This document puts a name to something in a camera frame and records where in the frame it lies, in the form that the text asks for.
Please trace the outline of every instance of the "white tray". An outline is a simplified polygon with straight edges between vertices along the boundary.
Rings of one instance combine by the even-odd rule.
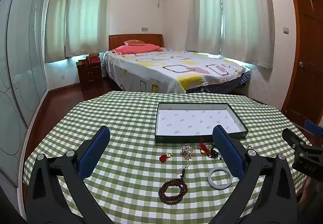
[[[183,138],[174,140],[175,142],[172,140],[188,136],[193,142],[199,142],[200,137],[210,140],[217,125],[221,125],[229,135],[237,139],[245,138],[248,133],[246,126],[227,103],[160,103],[155,139],[157,143],[189,143],[182,142],[185,140]]]

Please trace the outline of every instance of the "jewelry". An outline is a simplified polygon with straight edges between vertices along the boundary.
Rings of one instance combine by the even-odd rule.
[[[185,167],[182,169],[182,175],[180,178],[172,179],[168,182],[165,182],[161,188],[158,191],[158,195],[160,198],[160,201],[167,205],[176,205],[180,203],[184,197],[184,195],[187,193],[187,185],[184,182],[184,179],[186,178],[185,174]],[[177,186],[180,188],[180,193],[176,196],[166,196],[165,192],[170,186]]]
[[[161,155],[159,157],[160,162],[164,163],[167,159],[171,158],[173,153],[166,153],[165,155]]]
[[[214,150],[214,149],[217,149],[216,146],[212,143],[212,148],[211,148],[211,154],[212,154],[212,157],[215,158],[216,160],[222,160],[222,156],[221,154],[219,153],[219,150],[217,149]]]
[[[190,145],[184,144],[180,148],[180,154],[183,155],[184,159],[189,160],[193,156],[193,150]]]
[[[212,158],[211,150],[209,150],[206,147],[206,145],[204,145],[203,143],[200,143],[200,144],[197,145],[197,148],[200,150],[201,154]]]
[[[189,166],[189,164],[187,164],[186,166],[181,167],[180,169],[177,169],[175,173],[176,173],[177,175],[178,175],[178,174],[180,174],[180,172],[181,172],[181,171],[183,171],[183,169],[187,169],[187,168],[188,168],[188,166]]]
[[[229,175],[229,181],[228,183],[226,184],[223,184],[223,185],[216,185],[212,180],[211,180],[211,175],[213,172],[216,172],[216,171],[224,171],[226,174]],[[228,168],[223,168],[223,167],[216,167],[216,168],[213,168],[210,170],[209,172],[209,175],[207,176],[207,182],[209,182],[209,185],[216,189],[216,190],[224,190],[226,188],[228,188],[231,183],[232,183],[232,175],[231,175],[231,172]]]

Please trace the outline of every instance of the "metal bolt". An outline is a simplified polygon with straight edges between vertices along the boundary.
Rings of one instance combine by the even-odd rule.
[[[74,156],[75,151],[74,150],[69,150],[68,152],[66,152],[66,156]]]
[[[284,154],[278,154],[278,157],[279,157],[281,160],[284,160],[284,159],[285,159]]]
[[[253,149],[248,150],[249,156],[255,156],[257,153]]]
[[[42,160],[44,157],[45,157],[44,154],[40,154],[40,155],[37,156],[37,159]]]

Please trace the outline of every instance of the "nightstand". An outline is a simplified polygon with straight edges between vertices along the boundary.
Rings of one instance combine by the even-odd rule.
[[[103,86],[101,62],[77,66],[82,91],[94,86]]]

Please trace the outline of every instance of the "red box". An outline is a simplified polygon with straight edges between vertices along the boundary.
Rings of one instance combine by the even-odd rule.
[[[101,60],[99,57],[98,58],[89,58],[89,62],[90,62],[90,64],[99,63],[99,62],[101,62]]]

